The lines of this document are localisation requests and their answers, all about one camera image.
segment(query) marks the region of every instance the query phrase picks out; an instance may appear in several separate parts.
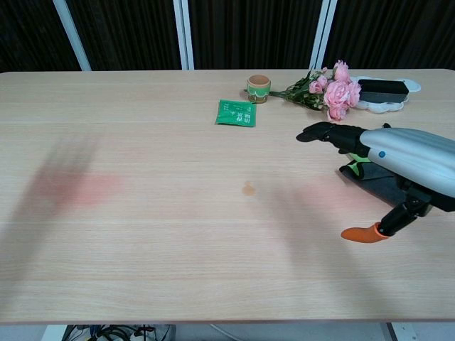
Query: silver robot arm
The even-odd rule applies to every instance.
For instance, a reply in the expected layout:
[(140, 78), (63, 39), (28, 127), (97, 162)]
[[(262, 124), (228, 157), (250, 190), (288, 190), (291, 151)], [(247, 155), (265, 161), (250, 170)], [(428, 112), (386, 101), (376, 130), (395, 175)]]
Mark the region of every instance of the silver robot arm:
[(455, 141), (402, 128), (366, 130), (319, 122), (297, 136), (301, 142), (331, 142), (339, 153), (355, 153), (396, 174), (406, 200), (369, 228), (346, 229), (342, 237), (373, 243), (387, 239), (433, 207), (455, 211)]

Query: dark curtain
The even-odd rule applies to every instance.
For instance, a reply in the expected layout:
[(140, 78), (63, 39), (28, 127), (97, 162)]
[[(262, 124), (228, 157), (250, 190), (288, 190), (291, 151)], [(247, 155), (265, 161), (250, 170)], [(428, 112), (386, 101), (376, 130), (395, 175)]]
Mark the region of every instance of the dark curtain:
[(0, 48), (0, 72), (80, 70), (52, 0), (1, 0)]
[(338, 0), (324, 65), (455, 70), (455, 1)]
[(195, 68), (307, 68), (321, 3), (190, 0)]
[(171, 0), (67, 0), (92, 70), (181, 69)]

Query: wooden table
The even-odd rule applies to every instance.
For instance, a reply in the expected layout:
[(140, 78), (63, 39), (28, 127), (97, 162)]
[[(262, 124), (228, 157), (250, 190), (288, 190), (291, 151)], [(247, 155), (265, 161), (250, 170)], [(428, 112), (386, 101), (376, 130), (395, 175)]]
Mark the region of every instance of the wooden table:
[[(454, 214), (346, 241), (390, 207), (295, 139), (322, 113), (270, 98), (255, 128), (214, 125), (256, 72), (0, 75), (0, 322), (454, 319)], [(344, 124), (455, 138), (454, 71), (352, 74), (422, 91)]]

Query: small cup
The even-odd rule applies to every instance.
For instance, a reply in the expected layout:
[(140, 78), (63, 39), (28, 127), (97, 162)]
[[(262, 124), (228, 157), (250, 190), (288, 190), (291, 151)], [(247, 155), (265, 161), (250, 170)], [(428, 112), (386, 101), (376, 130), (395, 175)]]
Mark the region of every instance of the small cup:
[(253, 75), (248, 78), (247, 91), (248, 99), (254, 103), (264, 103), (267, 101), (267, 95), (270, 92), (270, 79), (264, 75)]

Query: green packet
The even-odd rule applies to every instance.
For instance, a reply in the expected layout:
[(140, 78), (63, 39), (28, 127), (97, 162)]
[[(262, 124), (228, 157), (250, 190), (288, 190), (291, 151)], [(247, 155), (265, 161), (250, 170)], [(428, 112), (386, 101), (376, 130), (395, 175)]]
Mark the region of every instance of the green packet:
[(256, 105), (251, 102), (237, 102), (220, 99), (216, 124), (255, 126)]

